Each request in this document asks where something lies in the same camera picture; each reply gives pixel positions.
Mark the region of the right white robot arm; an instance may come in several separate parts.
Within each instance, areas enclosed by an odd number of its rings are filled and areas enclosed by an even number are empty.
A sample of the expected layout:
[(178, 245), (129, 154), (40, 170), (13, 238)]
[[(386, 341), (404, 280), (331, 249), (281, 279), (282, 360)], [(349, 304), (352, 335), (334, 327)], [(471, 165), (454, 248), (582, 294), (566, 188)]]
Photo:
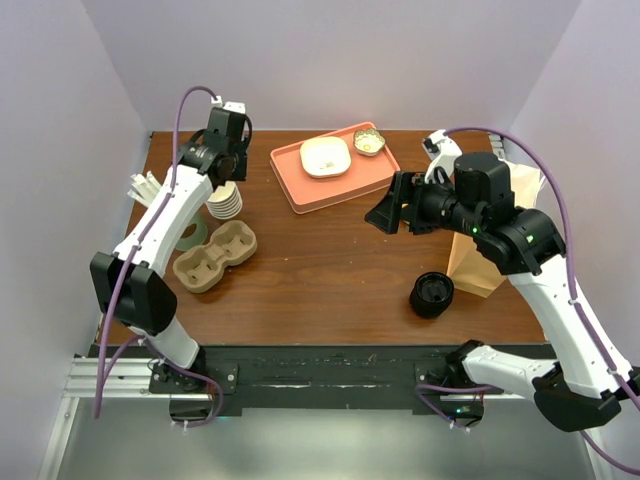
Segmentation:
[(467, 153), (433, 174), (395, 173), (366, 216), (386, 234), (401, 222), (415, 235), (444, 229), (468, 235), (507, 277), (541, 325), (556, 357), (533, 360), (468, 341), (447, 357), (445, 379), (459, 393), (488, 385), (535, 403), (556, 428), (575, 432), (607, 424), (639, 391), (639, 370), (601, 334), (569, 278), (568, 250), (542, 211), (518, 207), (508, 165), (488, 152)]

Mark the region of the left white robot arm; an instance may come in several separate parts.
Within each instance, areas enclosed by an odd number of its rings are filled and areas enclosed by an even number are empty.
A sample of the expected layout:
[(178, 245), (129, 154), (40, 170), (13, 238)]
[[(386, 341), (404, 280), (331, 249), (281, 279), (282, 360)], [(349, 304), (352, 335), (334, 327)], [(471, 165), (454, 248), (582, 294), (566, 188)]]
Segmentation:
[(165, 283), (171, 254), (200, 207), (219, 187), (243, 181), (252, 123), (246, 107), (212, 108), (208, 124), (177, 150), (163, 186), (139, 223), (110, 254), (98, 252), (90, 273), (108, 332), (119, 320), (168, 364), (185, 392), (208, 391), (206, 355), (176, 316), (177, 297)]

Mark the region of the stack of paper cups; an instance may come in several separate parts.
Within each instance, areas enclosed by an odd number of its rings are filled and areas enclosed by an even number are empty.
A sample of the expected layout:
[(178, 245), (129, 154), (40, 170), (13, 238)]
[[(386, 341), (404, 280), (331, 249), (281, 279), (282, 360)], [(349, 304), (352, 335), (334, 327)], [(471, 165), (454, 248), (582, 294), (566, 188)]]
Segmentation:
[(243, 200), (237, 184), (227, 181), (217, 187), (205, 202), (210, 215), (218, 220), (236, 217), (243, 207)]

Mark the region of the pink serving tray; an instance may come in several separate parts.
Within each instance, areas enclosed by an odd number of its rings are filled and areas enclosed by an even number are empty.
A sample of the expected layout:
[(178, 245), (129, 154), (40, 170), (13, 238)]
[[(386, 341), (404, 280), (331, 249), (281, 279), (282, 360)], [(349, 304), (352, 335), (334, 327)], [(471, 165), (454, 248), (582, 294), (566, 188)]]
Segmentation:
[(303, 168), (298, 141), (276, 148), (270, 153), (270, 164), (275, 176), (296, 214), (306, 214), (333, 206), (389, 186), (399, 165), (389, 147), (384, 144), (374, 156), (361, 154), (354, 145), (358, 131), (377, 129), (367, 121), (311, 137), (311, 140), (339, 138), (349, 150), (351, 165), (339, 176), (314, 178)]

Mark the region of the small floral bowl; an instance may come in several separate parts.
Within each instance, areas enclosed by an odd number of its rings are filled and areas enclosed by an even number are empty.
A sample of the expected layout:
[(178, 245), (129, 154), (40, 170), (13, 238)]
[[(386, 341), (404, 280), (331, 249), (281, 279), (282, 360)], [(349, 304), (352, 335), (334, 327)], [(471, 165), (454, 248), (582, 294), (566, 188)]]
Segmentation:
[(386, 145), (382, 134), (374, 127), (360, 129), (354, 132), (353, 146), (355, 150), (364, 156), (378, 155)]

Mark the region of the wrapped white straw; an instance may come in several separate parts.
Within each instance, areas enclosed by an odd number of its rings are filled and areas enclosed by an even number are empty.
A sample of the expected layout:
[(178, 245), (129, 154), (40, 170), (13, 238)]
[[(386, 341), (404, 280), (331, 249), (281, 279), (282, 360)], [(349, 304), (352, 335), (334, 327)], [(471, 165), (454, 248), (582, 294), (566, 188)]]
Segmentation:
[(154, 195), (142, 195), (136, 190), (129, 190), (127, 192), (127, 195), (131, 197), (134, 201), (143, 205), (145, 208), (149, 208), (155, 199)]
[(146, 181), (155, 191), (159, 191), (162, 188), (162, 185), (158, 182), (151, 171), (146, 173)]
[(142, 195), (154, 195), (160, 191), (155, 191), (146, 181), (146, 175), (134, 174), (131, 176), (131, 186)]

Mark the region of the cream square plate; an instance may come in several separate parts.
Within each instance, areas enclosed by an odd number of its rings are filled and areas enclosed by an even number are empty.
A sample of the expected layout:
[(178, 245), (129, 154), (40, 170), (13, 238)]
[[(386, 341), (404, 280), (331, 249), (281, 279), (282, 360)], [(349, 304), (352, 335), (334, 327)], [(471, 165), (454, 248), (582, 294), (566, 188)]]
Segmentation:
[(317, 137), (306, 140), (300, 147), (303, 170), (312, 178), (341, 176), (351, 167), (347, 143), (339, 137)]

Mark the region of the stack of black lids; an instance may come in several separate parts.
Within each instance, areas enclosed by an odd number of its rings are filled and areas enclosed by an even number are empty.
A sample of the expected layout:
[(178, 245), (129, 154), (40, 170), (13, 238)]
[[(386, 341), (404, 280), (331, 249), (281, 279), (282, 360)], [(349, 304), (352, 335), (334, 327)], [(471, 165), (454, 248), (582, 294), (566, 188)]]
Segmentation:
[(433, 319), (451, 305), (453, 297), (454, 283), (447, 275), (427, 272), (416, 279), (409, 304), (419, 317)]

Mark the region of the brown paper bag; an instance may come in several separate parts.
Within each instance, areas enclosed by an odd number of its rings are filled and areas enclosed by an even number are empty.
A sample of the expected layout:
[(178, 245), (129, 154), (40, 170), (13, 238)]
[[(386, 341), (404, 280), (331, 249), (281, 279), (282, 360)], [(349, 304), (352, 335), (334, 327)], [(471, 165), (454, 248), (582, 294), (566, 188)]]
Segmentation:
[[(510, 169), (511, 189), (515, 205), (534, 208), (546, 177), (541, 170), (503, 160)], [(497, 267), (477, 251), (471, 237), (455, 233), (453, 236), (446, 274), (458, 290), (489, 297), (506, 279)]]

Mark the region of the green straw holder cup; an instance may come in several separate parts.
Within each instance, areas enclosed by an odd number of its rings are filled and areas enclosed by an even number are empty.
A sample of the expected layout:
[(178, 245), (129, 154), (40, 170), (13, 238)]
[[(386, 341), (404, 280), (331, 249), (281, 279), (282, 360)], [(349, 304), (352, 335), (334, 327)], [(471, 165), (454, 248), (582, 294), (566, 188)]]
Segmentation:
[(203, 244), (207, 235), (208, 228), (202, 216), (196, 213), (177, 241), (175, 249), (180, 252), (186, 252), (191, 248)]

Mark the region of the cardboard cup carrier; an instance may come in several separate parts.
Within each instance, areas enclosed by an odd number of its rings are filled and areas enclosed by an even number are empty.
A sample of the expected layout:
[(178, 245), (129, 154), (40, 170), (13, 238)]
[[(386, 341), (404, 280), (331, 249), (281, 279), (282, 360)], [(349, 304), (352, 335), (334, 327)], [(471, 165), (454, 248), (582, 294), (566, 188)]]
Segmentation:
[(228, 267), (238, 266), (257, 250), (257, 237), (243, 221), (232, 220), (217, 228), (206, 244), (189, 249), (173, 263), (173, 272), (192, 293), (213, 288)]

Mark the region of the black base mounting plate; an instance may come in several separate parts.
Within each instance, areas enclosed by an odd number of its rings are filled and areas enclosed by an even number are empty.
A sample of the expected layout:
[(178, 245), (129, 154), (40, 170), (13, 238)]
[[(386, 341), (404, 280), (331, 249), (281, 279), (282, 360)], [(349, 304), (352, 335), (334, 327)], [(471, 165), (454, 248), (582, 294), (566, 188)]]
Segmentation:
[(419, 383), (462, 388), (447, 366), (451, 345), (205, 346), (187, 372), (152, 370), (155, 394), (201, 394), (206, 378), (223, 394), (222, 412), (246, 409), (428, 409), (415, 394)]

